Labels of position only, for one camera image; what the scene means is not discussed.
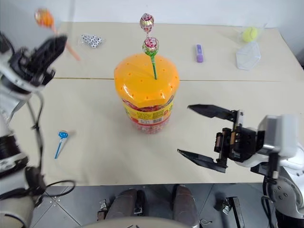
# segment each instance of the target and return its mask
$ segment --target gray floor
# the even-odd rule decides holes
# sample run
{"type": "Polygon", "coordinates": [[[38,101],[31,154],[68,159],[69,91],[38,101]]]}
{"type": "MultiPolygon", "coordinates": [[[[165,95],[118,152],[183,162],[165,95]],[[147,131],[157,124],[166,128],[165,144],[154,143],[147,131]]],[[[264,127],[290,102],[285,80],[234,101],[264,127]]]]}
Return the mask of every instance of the gray floor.
{"type": "MultiPolygon", "coordinates": [[[[172,218],[172,184],[130,186],[83,186],[76,187],[68,195],[45,197],[34,210],[32,228],[75,228],[96,221],[99,202],[109,202],[120,192],[129,188],[142,189],[146,193],[149,216],[172,218]]],[[[246,228],[268,228],[260,198],[262,184],[186,184],[191,190],[199,212],[199,218],[212,221],[205,228],[235,228],[233,212],[227,216],[214,209],[216,199],[237,196],[240,201],[246,228]]],[[[48,194],[59,194],[66,187],[51,187],[48,194]]]]}

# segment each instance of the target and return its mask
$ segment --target purple marker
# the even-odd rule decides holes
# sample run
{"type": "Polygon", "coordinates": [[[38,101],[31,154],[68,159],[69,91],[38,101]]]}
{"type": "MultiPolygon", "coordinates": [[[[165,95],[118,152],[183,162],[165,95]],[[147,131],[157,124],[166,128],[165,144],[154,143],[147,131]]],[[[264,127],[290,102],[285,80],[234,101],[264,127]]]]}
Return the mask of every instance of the purple marker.
{"type": "Polygon", "coordinates": [[[204,56],[203,56],[203,51],[201,49],[201,45],[197,44],[195,49],[196,49],[196,61],[198,63],[204,62],[204,56]]]}

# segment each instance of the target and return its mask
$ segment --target white wall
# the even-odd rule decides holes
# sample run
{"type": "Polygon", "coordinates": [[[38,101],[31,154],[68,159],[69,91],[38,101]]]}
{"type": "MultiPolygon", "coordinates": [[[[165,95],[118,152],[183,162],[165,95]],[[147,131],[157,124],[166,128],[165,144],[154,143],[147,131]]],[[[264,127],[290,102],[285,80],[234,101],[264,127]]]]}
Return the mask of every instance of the white wall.
{"type": "Polygon", "coordinates": [[[0,29],[15,45],[33,47],[50,34],[34,22],[39,7],[49,8],[57,22],[138,22],[148,12],[155,23],[242,26],[257,15],[278,27],[304,60],[304,0],[0,0],[0,29]]]}

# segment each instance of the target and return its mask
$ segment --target yellow ball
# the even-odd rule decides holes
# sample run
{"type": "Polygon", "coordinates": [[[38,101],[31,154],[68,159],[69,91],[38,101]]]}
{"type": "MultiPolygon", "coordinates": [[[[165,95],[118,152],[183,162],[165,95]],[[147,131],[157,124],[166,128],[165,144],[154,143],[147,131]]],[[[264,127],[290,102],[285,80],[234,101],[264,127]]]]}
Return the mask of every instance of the yellow ball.
{"type": "Polygon", "coordinates": [[[255,27],[249,27],[243,32],[243,40],[245,42],[251,42],[257,38],[257,29],[255,27]]]}

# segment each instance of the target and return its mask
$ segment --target orange lid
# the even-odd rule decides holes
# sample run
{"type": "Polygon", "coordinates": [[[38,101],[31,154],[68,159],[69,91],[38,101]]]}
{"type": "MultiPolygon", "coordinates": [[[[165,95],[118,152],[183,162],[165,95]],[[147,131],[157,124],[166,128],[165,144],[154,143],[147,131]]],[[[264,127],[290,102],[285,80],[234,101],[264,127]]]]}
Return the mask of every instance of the orange lid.
{"type": "Polygon", "coordinates": [[[145,53],[121,61],[114,71],[119,96],[139,108],[166,104],[178,89],[179,75],[175,65],[160,55],[155,56],[155,64],[157,80],[145,53]]]}

